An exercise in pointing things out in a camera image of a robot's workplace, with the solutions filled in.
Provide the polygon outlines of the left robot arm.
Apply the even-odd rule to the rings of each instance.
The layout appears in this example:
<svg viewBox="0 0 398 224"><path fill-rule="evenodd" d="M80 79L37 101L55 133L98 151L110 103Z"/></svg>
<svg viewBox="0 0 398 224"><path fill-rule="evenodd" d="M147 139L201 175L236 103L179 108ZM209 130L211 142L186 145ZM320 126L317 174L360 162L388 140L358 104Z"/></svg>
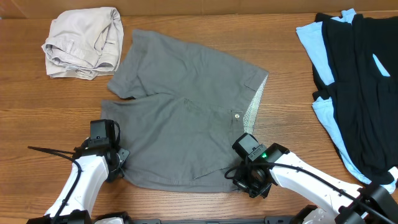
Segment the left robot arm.
<svg viewBox="0 0 398 224"><path fill-rule="evenodd" d="M101 186L124 177L129 151L119 145L120 125L111 119L90 122L90 136L73 152L44 147L29 149L62 157L72 163L71 173L54 204L32 223L92 223L91 213Z"/></svg>

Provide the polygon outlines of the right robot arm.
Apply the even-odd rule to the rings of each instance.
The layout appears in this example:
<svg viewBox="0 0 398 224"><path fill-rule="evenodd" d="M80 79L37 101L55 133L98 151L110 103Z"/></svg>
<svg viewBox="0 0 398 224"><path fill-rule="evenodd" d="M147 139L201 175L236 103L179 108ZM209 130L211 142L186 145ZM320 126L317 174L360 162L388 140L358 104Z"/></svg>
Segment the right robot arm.
<svg viewBox="0 0 398 224"><path fill-rule="evenodd" d="M280 144L269 147L248 133L232 145L242 159L225 173L251 198L266 198L272 185L311 201L291 223L397 223L397 202L380 185L366 187L336 179L301 160Z"/></svg>

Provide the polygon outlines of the grey shorts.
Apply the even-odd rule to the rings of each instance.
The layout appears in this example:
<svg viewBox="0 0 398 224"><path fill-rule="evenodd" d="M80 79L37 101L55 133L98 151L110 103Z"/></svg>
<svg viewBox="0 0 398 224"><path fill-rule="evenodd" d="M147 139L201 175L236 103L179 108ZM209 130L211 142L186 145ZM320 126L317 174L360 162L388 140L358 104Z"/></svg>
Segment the grey shorts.
<svg viewBox="0 0 398 224"><path fill-rule="evenodd" d="M233 143L253 131L268 72L232 55L136 29L108 83L116 101L101 115L117 122L129 151L125 179L173 192L231 192L225 172Z"/></svg>

